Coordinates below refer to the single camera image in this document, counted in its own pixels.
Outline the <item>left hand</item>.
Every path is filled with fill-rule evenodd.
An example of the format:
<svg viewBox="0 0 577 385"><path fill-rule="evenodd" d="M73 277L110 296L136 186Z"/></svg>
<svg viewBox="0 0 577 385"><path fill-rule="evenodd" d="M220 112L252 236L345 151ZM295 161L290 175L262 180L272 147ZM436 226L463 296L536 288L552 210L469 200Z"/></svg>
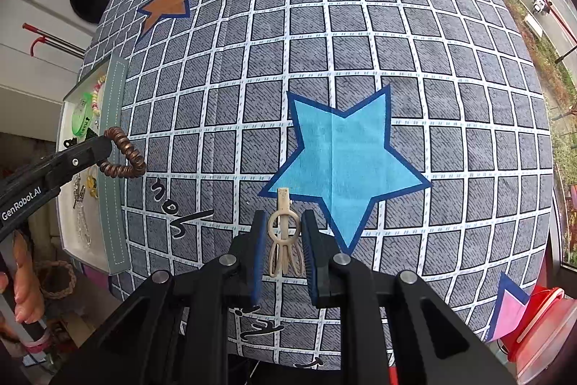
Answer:
<svg viewBox="0 0 577 385"><path fill-rule="evenodd" d="M20 231L14 232L13 256L17 264L17 270L13 276L16 322L19 324L36 323L44 315L44 297L38 277L34 272L27 240Z"/></svg>

